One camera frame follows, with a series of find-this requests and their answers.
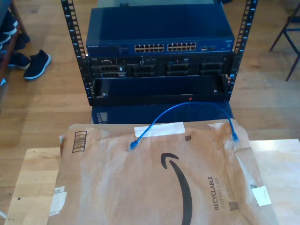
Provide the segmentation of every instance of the open frame rack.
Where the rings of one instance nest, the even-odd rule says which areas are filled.
[[[243,53],[250,33],[250,28],[252,26],[252,21],[256,11],[257,2],[258,0],[246,0],[245,10],[240,25],[240,30],[237,36],[235,48],[233,50],[233,62],[232,62],[231,72],[230,74],[228,74],[228,78],[227,78],[228,80],[228,86],[226,90],[227,101],[230,100],[233,87],[235,84],[235,80],[238,74],[238,70],[240,68],[240,63],[243,57]],[[94,106],[95,105],[94,102],[96,102],[97,96],[95,95],[94,92],[94,86],[93,86],[94,84],[93,84],[93,80],[89,68],[89,57],[88,55],[86,55],[84,50],[83,40],[80,34],[73,0],[61,0],[61,4],[62,4],[63,12],[65,14],[65,19],[72,40],[74,52],[76,54],[77,63],[80,69],[80,73],[82,76],[88,101],[91,106]]]

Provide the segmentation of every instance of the qr code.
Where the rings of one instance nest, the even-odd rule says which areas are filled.
[[[230,211],[239,210],[238,202],[229,202]]]
[[[186,136],[186,141],[190,141],[192,139],[191,135]]]

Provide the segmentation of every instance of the wooden table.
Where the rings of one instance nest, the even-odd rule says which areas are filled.
[[[281,225],[300,221],[300,142],[250,141]],[[59,148],[28,149],[5,225],[46,225],[60,164]]]

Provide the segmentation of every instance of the amazon smile logo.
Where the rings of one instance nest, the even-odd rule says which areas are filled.
[[[165,159],[167,157],[179,159],[176,155],[172,153],[161,154],[160,161],[165,169],[167,169],[167,164],[165,162]],[[193,211],[191,190],[189,189],[188,181],[184,176],[183,172],[181,171],[181,169],[172,160],[170,160],[169,162],[178,177],[178,181],[180,183],[181,192],[182,192],[183,215],[182,215],[181,225],[190,225],[192,220],[192,211]]]

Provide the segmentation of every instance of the barcode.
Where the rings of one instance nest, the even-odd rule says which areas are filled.
[[[86,134],[87,131],[85,130],[75,132],[75,139],[74,139],[72,153],[85,150]]]
[[[228,202],[230,211],[239,210],[238,202]]]

